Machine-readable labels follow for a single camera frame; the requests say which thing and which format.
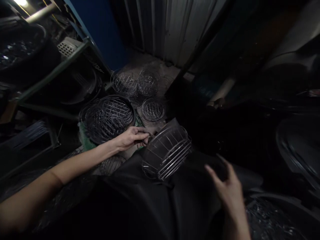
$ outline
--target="hand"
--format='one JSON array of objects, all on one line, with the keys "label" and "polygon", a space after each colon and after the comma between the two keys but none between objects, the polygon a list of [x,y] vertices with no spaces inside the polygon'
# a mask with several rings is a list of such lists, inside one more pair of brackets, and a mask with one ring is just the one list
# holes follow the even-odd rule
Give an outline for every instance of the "hand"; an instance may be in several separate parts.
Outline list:
[{"label": "hand", "polygon": [[113,141],[119,151],[125,151],[135,144],[146,146],[148,136],[149,133],[144,127],[129,127],[124,133],[114,138]]},{"label": "hand", "polygon": [[210,176],[212,177],[212,180],[218,192],[218,196],[221,199],[230,217],[233,220],[241,221],[243,220],[243,217],[246,218],[241,183],[232,165],[229,162],[227,162],[219,154],[217,154],[217,156],[220,159],[222,159],[222,161],[227,166],[227,170],[228,170],[227,180],[222,182],[211,167],[209,167],[208,165],[205,165],[205,168],[210,174]]}]

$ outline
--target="round wire basket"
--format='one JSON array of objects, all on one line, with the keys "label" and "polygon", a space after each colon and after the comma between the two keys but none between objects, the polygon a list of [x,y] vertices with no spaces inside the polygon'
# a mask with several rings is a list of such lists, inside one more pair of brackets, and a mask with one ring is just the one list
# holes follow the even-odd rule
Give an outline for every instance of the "round wire basket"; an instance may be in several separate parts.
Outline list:
[{"label": "round wire basket", "polygon": [[113,72],[111,75],[113,89],[126,97],[132,96],[137,91],[138,82],[131,75]]},{"label": "round wire basket", "polygon": [[145,97],[152,97],[158,91],[159,75],[143,69],[138,77],[138,92]]},{"label": "round wire basket", "polygon": [[107,142],[134,122],[134,109],[130,102],[119,96],[108,96],[85,106],[79,113],[86,134],[95,144]]},{"label": "round wire basket", "polygon": [[191,147],[191,140],[183,127],[168,127],[148,144],[142,170],[147,177],[164,181],[183,164]]},{"label": "round wire basket", "polygon": [[124,157],[114,155],[100,164],[100,173],[105,176],[111,176],[125,161],[126,159]]},{"label": "round wire basket", "polygon": [[142,104],[142,114],[148,121],[157,121],[163,117],[165,112],[164,105],[155,98],[144,100]]}]

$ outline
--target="blue wall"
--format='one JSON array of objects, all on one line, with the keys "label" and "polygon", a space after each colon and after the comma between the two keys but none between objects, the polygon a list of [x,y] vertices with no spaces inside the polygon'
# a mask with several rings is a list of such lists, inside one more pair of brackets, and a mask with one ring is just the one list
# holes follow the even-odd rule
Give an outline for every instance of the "blue wall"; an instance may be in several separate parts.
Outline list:
[{"label": "blue wall", "polygon": [[111,70],[128,63],[108,0],[65,0]]}]

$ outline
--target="ceiling light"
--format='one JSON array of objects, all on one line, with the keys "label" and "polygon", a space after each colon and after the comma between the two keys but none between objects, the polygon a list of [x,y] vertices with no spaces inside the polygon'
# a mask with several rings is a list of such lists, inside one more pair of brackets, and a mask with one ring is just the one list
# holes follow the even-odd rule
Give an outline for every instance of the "ceiling light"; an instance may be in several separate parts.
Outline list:
[{"label": "ceiling light", "polygon": [[14,0],[14,1],[22,7],[28,6],[28,2],[26,0]]}]

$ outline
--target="corrugated metal wall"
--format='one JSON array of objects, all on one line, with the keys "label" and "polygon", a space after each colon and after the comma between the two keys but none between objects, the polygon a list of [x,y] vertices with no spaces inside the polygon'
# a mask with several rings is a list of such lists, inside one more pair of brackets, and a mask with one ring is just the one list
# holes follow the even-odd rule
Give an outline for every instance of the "corrugated metal wall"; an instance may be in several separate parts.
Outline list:
[{"label": "corrugated metal wall", "polygon": [[225,0],[110,2],[124,41],[182,67]]}]

